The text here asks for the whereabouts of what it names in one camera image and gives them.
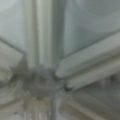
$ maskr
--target metal frame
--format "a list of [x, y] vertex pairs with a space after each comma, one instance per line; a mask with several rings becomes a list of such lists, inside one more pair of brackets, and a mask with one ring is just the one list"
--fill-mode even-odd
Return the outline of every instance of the metal frame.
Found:
[[106, 77], [119, 70], [120, 58], [111, 59], [111, 57], [119, 54], [120, 33], [114, 33], [100, 42], [61, 60], [56, 47], [58, 43], [54, 39], [53, 3], [55, 1], [34, 0], [34, 4], [33, 0], [24, 1], [26, 1], [25, 5], [27, 6], [26, 24], [28, 27], [27, 44], [30, 68], [41, 64], [45, 68], [53, 69], [54, 65], [60, 61], [55, 75], [59, 79], [66, 78], [68, 88], [83, 87], [95, 82], [101, 76]]

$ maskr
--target glass panel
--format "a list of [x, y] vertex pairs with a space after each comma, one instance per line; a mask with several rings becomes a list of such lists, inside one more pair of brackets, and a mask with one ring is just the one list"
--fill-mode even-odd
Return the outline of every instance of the glass panel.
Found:
[[66, 2], [63, 3], [64, 13], [59, 11], [59, 18], [64, 14], [62, 24], [64, 57], [120, 29], [119, 0], [64, 1]]

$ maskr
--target white rod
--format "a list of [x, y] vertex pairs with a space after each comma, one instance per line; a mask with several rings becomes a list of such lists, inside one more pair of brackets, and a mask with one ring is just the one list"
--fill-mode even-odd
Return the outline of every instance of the white rod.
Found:
[[120, 32], [64, 58], [59, 64], [56, 76], [63, 78], [72, 75], [112, 55], [118, 54], [119, 51]]
[[120, 71], [120, 56], [106, 60], [98, 65], [94, 65], [83, 72], [77, 73], [67, 78], [67, 87], [78, 89], [114, 75]]
[[36, 0], [24, 0], [27, 60], [29, 68], [39, 64]]

